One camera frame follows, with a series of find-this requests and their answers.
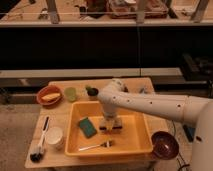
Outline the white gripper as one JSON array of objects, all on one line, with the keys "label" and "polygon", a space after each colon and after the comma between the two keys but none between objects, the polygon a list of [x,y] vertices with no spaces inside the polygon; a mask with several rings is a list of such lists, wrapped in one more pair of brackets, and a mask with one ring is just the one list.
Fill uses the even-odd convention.
[{"label": "white gripper", "polygon": [[103,117],[104,117],[104,126],[107,130],[112,130],[113,127],[116,125],[117,121],[117,114],[116,110],[117,107],[112,104],[103,103]]}]

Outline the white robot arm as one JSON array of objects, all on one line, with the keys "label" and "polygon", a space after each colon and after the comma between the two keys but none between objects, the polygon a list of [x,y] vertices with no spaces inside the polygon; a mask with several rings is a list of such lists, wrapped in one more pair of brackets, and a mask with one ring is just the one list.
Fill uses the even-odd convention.
[{"label": "white robot arm", "polygon": [[99,91],[105,118],[115,118],[120,107],[194,127],[191,171],[213,171],[213,99],[127,93],[124,89],[120,79],[113,79]]}]

